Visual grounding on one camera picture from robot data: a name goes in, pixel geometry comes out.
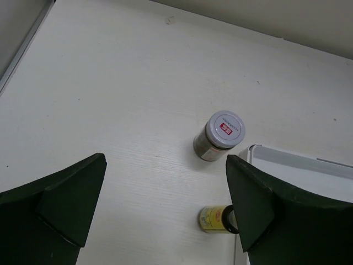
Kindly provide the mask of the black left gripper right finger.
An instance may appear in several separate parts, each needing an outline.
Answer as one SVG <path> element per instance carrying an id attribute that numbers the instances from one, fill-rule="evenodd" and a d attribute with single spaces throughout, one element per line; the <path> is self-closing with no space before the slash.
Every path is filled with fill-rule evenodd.
<path id="1" fill-rule="evenodd" d="M 226 176 L 251 264 L 351 264 L 352 204 L 317 195 L 228 155 Z"/>

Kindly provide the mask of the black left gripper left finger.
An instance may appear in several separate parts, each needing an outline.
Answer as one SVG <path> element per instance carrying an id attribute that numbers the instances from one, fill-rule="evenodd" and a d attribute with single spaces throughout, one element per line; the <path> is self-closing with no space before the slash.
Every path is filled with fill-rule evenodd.
<path id="1" fill-rule="evenodd" d="M 95 153 L 1 193 L 1 264 L 76 264 L 107 162 Z"/>

